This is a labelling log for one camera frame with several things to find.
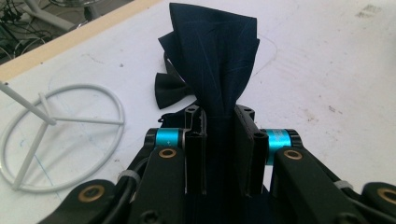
white wire frame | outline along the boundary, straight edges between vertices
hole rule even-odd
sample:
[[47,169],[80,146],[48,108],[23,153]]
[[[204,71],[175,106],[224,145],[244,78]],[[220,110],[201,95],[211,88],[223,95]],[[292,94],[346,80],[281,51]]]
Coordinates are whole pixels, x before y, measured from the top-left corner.
[[[71,91],[71,90],[76,90],[76,89],[91,89],[95,91],[100,91],[107,95],[114,103],[118,110],[118,117],[119,119],[91,119],[91,118],[74,118],[74,117],[60,117],[60,116],[52,116],[50,113],[50,108],[47,103],[47,98],[50,98],[53,95],[56,95],[58,93],[64,92],[64,91]],[[12,131],[14,128],[17,126],[17,124],[21,121],[21,119],[26,116],[30,110],[29,109],[24,109],[22,112],[16,116],[6,127],[6,130],[0,139],[0,172],[5,178],[5,180],[12,186],[13,189],[15,190],[23,190],[27,192],[32,192],[32,193],[48,193],[48,192],[54,192],[58,191],[61,189],[66,189],[72,186],[75,186],[76,184],[80,183],[84,179],[88,178],[90,175],[94,174],[100,167],[102,167],[106,161],[111,157],[113,152],[116,150],[123,134],[124,130],[124,123],[125,123],[125,115],[123,111],[122,104],[118,97],[113,94],[111,91],[92,84],[76,84],[76,85],[71,85],[71,86],[66,86],[62,87],[60,89],[50,91],[47,94],[39,93],[39,98],[32,103],[32,105],[37,106],[42,104],[44,106],[44,110],[46,111],[47,115],[51,119],[55,120],[62,120],[62,121],[71,121],[71,122],[89,122],[89,123],[100,123],[100,124],[113,124],[113,125],[118,125],[119,128],[117,129],[116,135],[113,139],[113,142],[110,144],[108,150],[106,151],[105,155],[99,160],[90,170],[86,171],[85,173],[82,173],[81,175],[75,177],[74,179],[67,181],[62,184],[54,185],[54,186],[46,186],[46,187],[39,187],[39,186],[32,186],[32,185],[23,185],[22,180],[28,170],[28,167],[35,155],[35,152],[37,151],[38,145],[41,142],[42,137],[45,134],[45,131],[47,130],[47,127],[50,125],[48,122],[43,120],[43,123],[40,126],[40,129],[37,132],[37,135],[35,136],[35,140],[33,144],[31,145],[25,160],[22,163],[21,169],[19,170],[17,176],[13,176],[13,174],[9,171],[7,167],[7,161],[6,161],[6,148],[7,148],[7,142],[8,138],[10,137]]]
[[45,10],[42,10],[35,0],[24,0],[24,2],[27,6],[24,7],[23,10],[33,17],[37,17],[40,20],[48,22],[49,24],[52,24],[66,32],[72,30],[76,26],[70,21],[64,20],[60,17],[48,13]]

black fabric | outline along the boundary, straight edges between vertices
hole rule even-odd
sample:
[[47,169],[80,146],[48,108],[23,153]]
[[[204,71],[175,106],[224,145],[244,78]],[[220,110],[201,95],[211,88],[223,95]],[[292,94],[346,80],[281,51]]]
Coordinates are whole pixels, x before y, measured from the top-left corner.
[[207,195],[188,196],[187,223],[241,223],[243,203],[233,188],[233,109],[253,69],[257,20],[184,4],[170,4],[170,13],[174,31],[160,42],[207,116]]
[[169,62],[166,54],[163,55],[166,72],[157,73],[155,77],[155,99],[160,109],[166,108],[187,95],[192,95],[192,89],[180,77],[174,66]]

white wire stand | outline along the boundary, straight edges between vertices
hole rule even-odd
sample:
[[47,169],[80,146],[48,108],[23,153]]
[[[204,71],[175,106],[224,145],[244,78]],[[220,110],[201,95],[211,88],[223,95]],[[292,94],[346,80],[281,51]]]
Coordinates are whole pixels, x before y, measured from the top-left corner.
[[37,17],[42,21],[46,21],[49,24],[52,24],[66,32],[68,32],[76,27],[76,25],[73,24],[72,22],[64,20],[64,19],[57,17],[55,15],[52,15],[45,10],[42,10],[38,6],[38,4],[35,0],[24,0],[24,2],[26,3],[27,6],[24,7],[23,10],[26,11],[28,14],[30,14],[33,17]]
[[[107,95],[114,103],[115,107],[117,108],[117,113],[118,113],[118,119],[93,119],[93,118],[78,118],[78,117],[66,117],[66,116],[56,116],[51,114],[51,109],[48,104],[47,99],[50,98],[53,95],[59,94],[64,91],[72,91],[72,90],[77,90],[77,89],[88,89],[88,90],[94,90],[94,91],[100,91],[101,93]],[[124,129],[124,122],[125,122],[125,116],[122,108],[122,104],[120,103],[120,100],[117,98],[116,95],[114,95],[111,91],[108,91],[107,89],[96,86],[96,85],[91,85],[91,84],[77,84],[77,85],[71,85],[71,86],[66,86],[54,91],[50,91],[47,94],[44,93],[39,93],[39,98],[34,101],[33,103],[29,103],[27,100],[25,100],[22,96],[17,94],[14,90],[12,90],[8,85],[2,83],[0,81],[0,91],[4,92],[8,96],[10,96],[12,99],[20,103],[25,107],[25,109],[16,116],[6,127],[6,130],[0,140],[0,171],[4,178],[6,179],[7,182],[9,182],[14,190],[24,190],[28,192],[33,192],[33,193],[44,193],[44,192],[53,192],[57,191],[60,189],[66,189],[69,187],[72,187],[76,185],[77,183],[81,182],[82,180],[86,179],[93,173],[95,173],[101,166],[105,164],[105,162],[110,158],[112,153],[115,151],[117,148],[117,145],[120,142],[120,139],[123,134],[123,129]],[[44,111],[41,111],[40,109],[37,108],[38,105],[42,104],[44,107]],[[8,169],[7,167],[7,162],[6,162],[6,147],[7,147],[7,142],[8,138],[10,137],[11,133],[13,132],[14,128],[18,125],[18,123],[22,120],[23,117],[25,117],[29,112],[37,115],[39,118],[41,118],[43,121],[41,123],[41,126],[37,132],[37,135],[35,136],[35,139],[30,146],[30,149],[21,165],[21,169],[18,171],[17,175],[14,176]],[[64,122],[87,122],[87,123],[94,123],[94,124],[110,124],[110,125],[117,125],[119,128],[117,129],[115,133],[115,137],[113,139],[113,142],[110,144],[108,150],[106,151],[105,155],[88,171],[85,173],[82,173],[81,175],[75,177],[74,179],[70,181],[66,181],[65,183],[59,184],[59,185],[54,185],[54,186],[46,186],[46,187],[39,187],[39,186],[33,186],[33,185],[24,185],[23,179],[25,178],[26,172],[28,171],[28,168],[32,162],[32,159],[35,156],[35,153],[38,149],[38,146],[40,145],[41,140],[43,139],[47,128],[49,125],[56,125],[57,121],[64,121]]]

wooden edge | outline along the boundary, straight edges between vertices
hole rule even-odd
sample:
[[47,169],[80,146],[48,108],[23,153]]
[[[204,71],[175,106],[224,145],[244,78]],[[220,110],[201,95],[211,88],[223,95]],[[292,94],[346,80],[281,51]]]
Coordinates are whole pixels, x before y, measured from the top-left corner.
[[40,48],[31,50],[20,57],[0,65],[0,80],[6,81],[43,63],[44,61],[82,43],[83,41],[100,34],[104,30],[133,15],[148,9],[161,0],[134,0],[133,2],[117,8],[105,16],[91,21],[77,30],[62,35]]

blue band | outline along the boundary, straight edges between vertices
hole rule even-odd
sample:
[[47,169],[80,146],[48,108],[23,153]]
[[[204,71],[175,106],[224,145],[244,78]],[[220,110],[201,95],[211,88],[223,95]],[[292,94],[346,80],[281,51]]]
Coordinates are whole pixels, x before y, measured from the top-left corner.
[[178,128],[160,128],[157,131],[155,146],[177,147]]
[[274,156],[278,149],[291,147],[289,133],[284,129],[265,129],[268,135],[269,157],[267,165],[274,164]]

